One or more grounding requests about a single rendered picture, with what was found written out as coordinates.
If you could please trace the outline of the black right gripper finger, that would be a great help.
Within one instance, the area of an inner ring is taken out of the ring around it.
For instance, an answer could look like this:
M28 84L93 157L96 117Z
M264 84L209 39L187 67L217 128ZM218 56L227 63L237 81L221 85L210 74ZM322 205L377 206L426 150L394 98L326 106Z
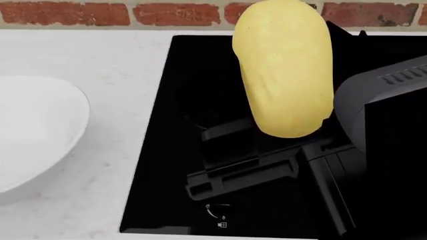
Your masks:
M217 169L300 145L299 139L272 137L260 131L251 117L243 117L201 132L206 169Z

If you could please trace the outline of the yellow potato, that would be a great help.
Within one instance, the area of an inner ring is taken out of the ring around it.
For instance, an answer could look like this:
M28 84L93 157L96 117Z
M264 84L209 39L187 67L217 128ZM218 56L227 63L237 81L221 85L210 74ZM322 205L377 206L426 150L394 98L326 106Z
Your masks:
M301 0L264 0L240 16L232 49L256 125L305 137L333 110L333 55L323 17Z

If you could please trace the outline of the white bowl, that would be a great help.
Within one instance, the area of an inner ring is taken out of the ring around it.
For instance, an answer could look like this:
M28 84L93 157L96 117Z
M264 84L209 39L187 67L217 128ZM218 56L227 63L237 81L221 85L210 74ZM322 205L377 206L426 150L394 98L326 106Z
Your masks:
M90 113L87 96L72 83L0 76L0 195L62 160L84 134Z

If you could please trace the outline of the black cooktop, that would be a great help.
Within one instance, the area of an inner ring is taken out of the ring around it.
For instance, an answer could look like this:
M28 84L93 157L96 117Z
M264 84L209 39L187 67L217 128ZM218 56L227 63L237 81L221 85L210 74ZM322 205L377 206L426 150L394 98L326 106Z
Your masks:
M375 61L427 55L424 35L334 33L334 77L356 75ZM122 233L198 235L204 208L187 194L187 177L205 169L201 132L252 117L229 36L173 37L120 225ZM324 236L228 236L319 240Z

